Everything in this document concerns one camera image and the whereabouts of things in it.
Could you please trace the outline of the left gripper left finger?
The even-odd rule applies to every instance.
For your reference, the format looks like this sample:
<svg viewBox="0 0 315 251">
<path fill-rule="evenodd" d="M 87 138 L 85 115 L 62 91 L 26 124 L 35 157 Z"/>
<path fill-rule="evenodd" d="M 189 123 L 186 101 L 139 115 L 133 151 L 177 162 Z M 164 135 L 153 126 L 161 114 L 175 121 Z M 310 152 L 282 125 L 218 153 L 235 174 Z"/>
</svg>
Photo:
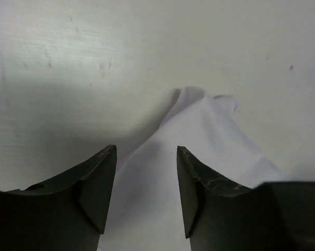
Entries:
<svg viewBox="0 0 315 251">
<path fill-rule="evenodd" d="M 0 250 L 96 250 L 116 171 L 116 146 L 25 190 L 0 191 Z"/>
</svg>

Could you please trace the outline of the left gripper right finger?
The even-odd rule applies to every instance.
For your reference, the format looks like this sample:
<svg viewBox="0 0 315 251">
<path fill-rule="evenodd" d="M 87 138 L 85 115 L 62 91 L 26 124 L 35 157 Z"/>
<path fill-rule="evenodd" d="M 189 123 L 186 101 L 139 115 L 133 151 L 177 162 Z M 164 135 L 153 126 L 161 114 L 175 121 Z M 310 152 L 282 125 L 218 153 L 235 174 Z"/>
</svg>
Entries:
<svg viewBox="0 0 315 251">
<path fill-rule="evenodd" d="M 192 250 L 315 250 L 315 182 L 253 189 L 177 149 L 185 236 Z"/>
</svg>

